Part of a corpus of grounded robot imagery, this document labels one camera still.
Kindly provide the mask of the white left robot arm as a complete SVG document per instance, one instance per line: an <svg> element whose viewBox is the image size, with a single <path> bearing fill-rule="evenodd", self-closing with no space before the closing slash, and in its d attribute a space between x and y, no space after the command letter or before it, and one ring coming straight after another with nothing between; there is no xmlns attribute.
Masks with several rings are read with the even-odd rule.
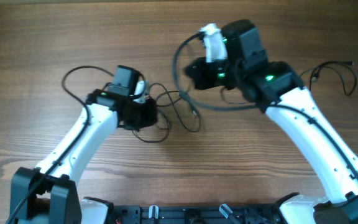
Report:
<svg viewBox="0 0 358 224"><path fill-rule="evenodd" d="M78 196L86 166L116 129L138 131L157 122L154 99L96 89L88 95L76 123L35 168L19 168L11 182L8 223L108 223L114 205Z"/></svg>

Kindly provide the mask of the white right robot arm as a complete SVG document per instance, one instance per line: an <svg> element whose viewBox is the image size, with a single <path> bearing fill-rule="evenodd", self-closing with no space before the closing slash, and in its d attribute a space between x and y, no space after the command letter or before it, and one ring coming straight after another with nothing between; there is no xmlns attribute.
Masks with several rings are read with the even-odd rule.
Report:
<svg viewBox="0 0 358 224"><path fill-rule="evenodd" d="M358 157L317 107L311 92L285 62L253 70L241 61L206 62L185 68L195 88L237 87L294 142L321 182L325 195L290 196L279 206L287 223L358 223Z"/></svg>

